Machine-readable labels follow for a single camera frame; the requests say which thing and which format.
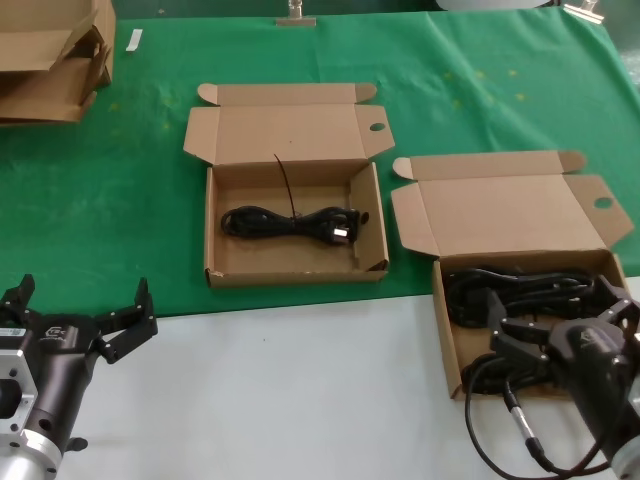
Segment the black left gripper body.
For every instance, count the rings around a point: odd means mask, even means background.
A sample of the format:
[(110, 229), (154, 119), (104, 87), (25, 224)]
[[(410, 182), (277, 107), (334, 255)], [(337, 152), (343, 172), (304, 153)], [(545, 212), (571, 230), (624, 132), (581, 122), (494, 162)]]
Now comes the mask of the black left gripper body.
[(35, 354), (37, 398), (26, 428), (55, 445), (67, 445), (98, 354), (95, 319), (80, 314), (29, 312), (24, 325), (31, 332), (28, 347)]

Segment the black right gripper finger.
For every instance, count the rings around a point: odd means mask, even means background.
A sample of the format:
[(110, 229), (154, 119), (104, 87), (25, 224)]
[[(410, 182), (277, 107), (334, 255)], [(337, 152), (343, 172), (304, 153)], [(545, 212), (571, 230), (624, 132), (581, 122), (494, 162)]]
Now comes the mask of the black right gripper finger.
[(595, 345), (626, 345), (639, 331), (639, 303), (603, 275), (594, 281), (592, 317)]
[(552, 303), (529, 295), (504, 305), (495, 290), (488, 290), (489, 346), (497, 362), (490, 370), (501, 384), (526, 388), (553, 382), (550, 360), (545, 351), (551, 326), (537, 320), (539, 315), (550, 313)]

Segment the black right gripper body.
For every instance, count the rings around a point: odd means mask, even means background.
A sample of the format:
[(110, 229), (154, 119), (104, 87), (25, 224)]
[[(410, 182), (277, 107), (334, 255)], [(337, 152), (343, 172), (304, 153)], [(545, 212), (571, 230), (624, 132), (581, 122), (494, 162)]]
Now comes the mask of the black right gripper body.
[(629, 401), (634, 368), (622, 331), (606, 322), (563, 321), (551, 330), (547, 355), (589, 431), (603, 441), (601, 452), (614, 457), (639, 435)]

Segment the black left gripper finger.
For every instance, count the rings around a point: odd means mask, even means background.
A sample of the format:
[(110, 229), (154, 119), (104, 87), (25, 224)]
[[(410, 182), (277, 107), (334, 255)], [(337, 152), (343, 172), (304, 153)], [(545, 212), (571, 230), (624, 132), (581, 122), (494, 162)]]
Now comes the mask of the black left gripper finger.
[(153, 298), (141, 278), (131, 306), (94, 318), (99, 330), (96, 349), (108, 364), (122, 360), (158, 333)]
[(25, 274), (16, 287), (5, 291), (0, 304), (2, 328), (26, 328), (29, 325), (28, 304), (34, 291), (35, 281), (31, 274)]

